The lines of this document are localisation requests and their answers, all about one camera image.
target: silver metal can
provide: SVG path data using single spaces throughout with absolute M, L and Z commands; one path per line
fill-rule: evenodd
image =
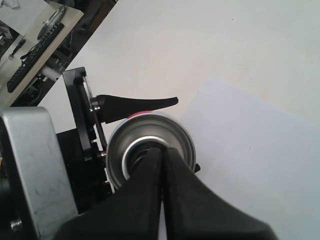
M 106 170 L 115 188 L 129 179 L 151 147 L 176 148 L 190 169 L 195 170 L 194 143 L 180 123 L 158 112 L 137 114 L 114 130 L 107 146 Z

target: white table surface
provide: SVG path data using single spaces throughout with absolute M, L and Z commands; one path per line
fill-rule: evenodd
M 320 1 L 120 0 L 68 67 L 94 95 L 179 97 L 181 117 L 209 77 L 320 126 Z M 40 104 L 75 127 L 63 79 Z M 104 126 L 107 138 L 115 125 Z
M 66 36 L 71 32 L 76 23 L 84 15 L 80 10 L 74 9 L 72 7 L 67 7 L 65 13 L 61 19 L 64 24 L 64 28 L 55 37 L 52 43 L 43 52 L 38 61 L 30 69 L 30 71 L 25 75 L 23 80 L 19 85 L 13 90 L 13 92 L 8 92 L 7 82 L 16 72 L 16 70 L 21 65 L 20 57 L 25 55 L 35 44 L 38 43 L 38 34 L 49 19 L 49 17 L 61 6 L 61 4 L 55 2 L 49 2 L 45 9 L 40 13 L 39 17 L 33 22 L 33 24 L 26 31 L 25 35 L 20 35 L 4 53 L 0 61 L 0 107 L 9 107 L 11 104 L 19 97 L 19 95 L 28 87 L 32 82 L 35 75 L 44 66 L 46 61 L 54 53 L 54 51 L 59 47 Z M 9 55 L 18 45 L 18 42 L 24 38 L 25 44 L 16 52 L 13 60 L 9 60 Z

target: white paper sheet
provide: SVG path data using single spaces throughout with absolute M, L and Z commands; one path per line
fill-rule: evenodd
M 320 236 L 320 129 L 218 80 L 182 117 L 199 178 L 280 240 Z
M 44 0 L 19 0 L 19 6 L 12 9 L 9 6 L 0 8 L 0 20 L 24 35 L 31 24 L 47 6 Z

